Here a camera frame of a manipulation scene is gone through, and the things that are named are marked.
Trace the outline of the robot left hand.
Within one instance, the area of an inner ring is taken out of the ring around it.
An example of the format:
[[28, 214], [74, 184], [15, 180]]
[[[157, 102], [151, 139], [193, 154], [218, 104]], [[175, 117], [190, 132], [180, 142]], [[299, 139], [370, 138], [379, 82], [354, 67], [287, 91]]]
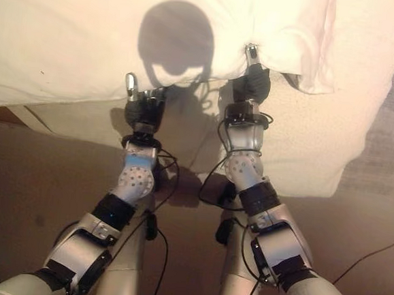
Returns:
[[135, 74], [125, 75], [127, 102], [125, 106], [125, 120], [133, 131], [155, 134], [163, 120], [167, 89], [140, 91]]

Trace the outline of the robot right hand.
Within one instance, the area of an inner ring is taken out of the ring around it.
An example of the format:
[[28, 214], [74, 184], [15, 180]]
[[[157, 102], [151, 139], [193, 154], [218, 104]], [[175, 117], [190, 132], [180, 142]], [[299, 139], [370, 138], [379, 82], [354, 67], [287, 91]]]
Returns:
[[269, 69], [262, 66], [256, 45], [247, 45], [245, 53], [246, 71], [243, 76], [232, 81], [233, 100], [234, 102], [252, 100], [260, 105], [267, 99], [271, 90]]

